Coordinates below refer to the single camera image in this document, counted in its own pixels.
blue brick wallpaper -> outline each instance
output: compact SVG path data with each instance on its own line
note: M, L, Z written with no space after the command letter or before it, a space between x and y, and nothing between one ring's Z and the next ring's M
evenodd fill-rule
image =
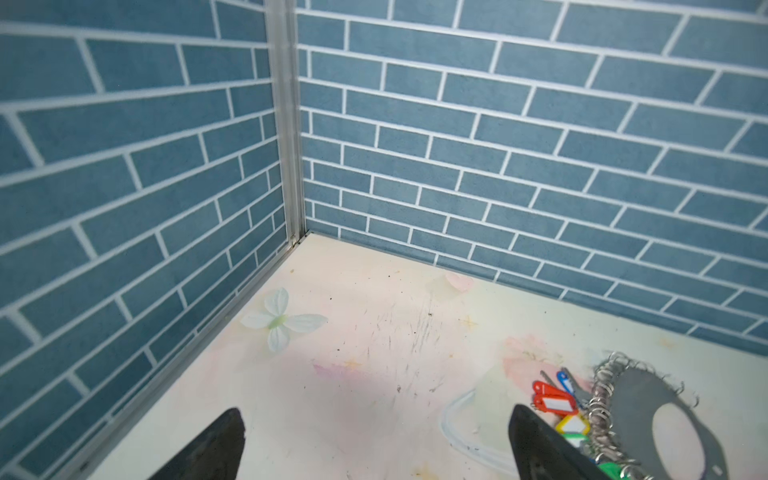
M298 3L311 230L768 356L768 2Z
M286 242L263 6L129 3L0 6L3 478L52 477Z

fabric flower petal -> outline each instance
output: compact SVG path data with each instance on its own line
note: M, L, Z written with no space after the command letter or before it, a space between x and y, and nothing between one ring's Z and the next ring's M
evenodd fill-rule
M322 315L307 313L306 315L289 316L283 325L294 332L309 333L319 329L327 321L328 319Z
M275 316L271 313L257 312L245 315L240 319L240 323L251 329L266 329Z
M270 350L275 353L286 348L288 342L290 342L288 329L282 325L278 325L271 329L269 336L266 338L266 344L269 345Z
M288 308L288 290L281 288L264 300L266 311L274 316L283 315Z

white artificial flower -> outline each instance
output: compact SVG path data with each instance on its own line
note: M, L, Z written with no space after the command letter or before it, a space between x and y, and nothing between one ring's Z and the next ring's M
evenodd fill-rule
M270 329L266 343L273 352L288 346L290 332L309 333L320 328L328 319L322 315L307 313L304 315L286 315L288 308L288 291L284 288L277 290L273 295L264 299L266 312L251 313L245 315L240 322L252 329Z

yellow key tag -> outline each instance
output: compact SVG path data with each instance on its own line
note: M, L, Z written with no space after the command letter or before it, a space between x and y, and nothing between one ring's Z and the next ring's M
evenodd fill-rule
M587 435L589 433L589 422L584 420L581 413L568 415L554 428L559 433L580 433Z

red key tag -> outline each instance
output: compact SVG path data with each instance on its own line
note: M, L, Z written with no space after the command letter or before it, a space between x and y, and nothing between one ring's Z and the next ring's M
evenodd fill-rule
M538 380L533 382L533 392L536 395L549 395L549 396L571 396L568 392L556 389L554 386Z
M572 396L548 396L535 395L533 405L542 412L550 412L555 415L574 415L578 413L576 400Z

